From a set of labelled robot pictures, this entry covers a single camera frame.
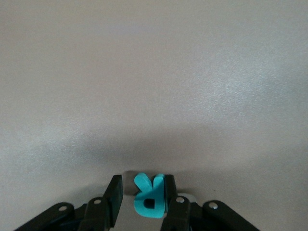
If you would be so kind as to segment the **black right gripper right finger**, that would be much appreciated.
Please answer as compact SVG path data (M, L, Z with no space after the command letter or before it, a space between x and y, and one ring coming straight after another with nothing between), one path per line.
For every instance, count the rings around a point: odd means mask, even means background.
M167 215L160 231L260 231L222 201L202 206L177 193L173 175L165 175Z

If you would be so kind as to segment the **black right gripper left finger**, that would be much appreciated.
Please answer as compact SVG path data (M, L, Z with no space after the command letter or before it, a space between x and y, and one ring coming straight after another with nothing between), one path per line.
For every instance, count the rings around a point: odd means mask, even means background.
M123 180L114 175L103 196L78 208L54 204L14 231L109 231L115 226L123 200Z

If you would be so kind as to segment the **teal foam letter R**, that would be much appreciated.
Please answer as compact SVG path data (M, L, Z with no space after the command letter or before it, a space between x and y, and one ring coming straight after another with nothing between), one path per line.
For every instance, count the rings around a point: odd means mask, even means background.
M134 199L137 214L146 218L162 218L166 209L165 175L158 174L150 180L145 173L138 173L134 183L139 189Z

